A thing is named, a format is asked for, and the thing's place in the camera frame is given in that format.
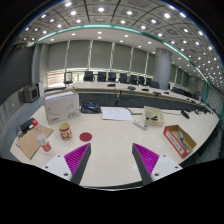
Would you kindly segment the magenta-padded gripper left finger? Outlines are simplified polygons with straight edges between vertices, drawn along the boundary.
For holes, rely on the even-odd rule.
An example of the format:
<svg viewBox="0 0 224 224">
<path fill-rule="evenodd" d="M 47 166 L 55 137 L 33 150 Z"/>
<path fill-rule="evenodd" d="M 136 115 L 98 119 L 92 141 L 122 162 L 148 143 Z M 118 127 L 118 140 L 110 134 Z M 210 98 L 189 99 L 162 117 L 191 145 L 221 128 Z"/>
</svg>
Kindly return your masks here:
<svg viewBox="0 0 224 224">
<path fill-rule="evenodd" d="M 42 169 L 79 185 L 90 155 L 91 144 L 88 143 L 66 155 L 56 155 Z"/>
</svg>

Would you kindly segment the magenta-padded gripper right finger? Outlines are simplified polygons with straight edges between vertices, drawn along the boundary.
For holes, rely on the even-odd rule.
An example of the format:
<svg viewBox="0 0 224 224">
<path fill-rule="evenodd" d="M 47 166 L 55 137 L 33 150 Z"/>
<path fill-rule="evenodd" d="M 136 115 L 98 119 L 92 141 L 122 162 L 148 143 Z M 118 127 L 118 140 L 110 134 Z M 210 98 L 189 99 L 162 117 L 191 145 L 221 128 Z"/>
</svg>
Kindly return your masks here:
<svg viewBox="0 0 224 224">
<path fill-rule="evenodd" d="M 143 185 L 164 178 L 182 169 L 167 155 L 158 155 L 155 152 L 134 143 L 132 154 L 135 158 Z"/>
</svg>

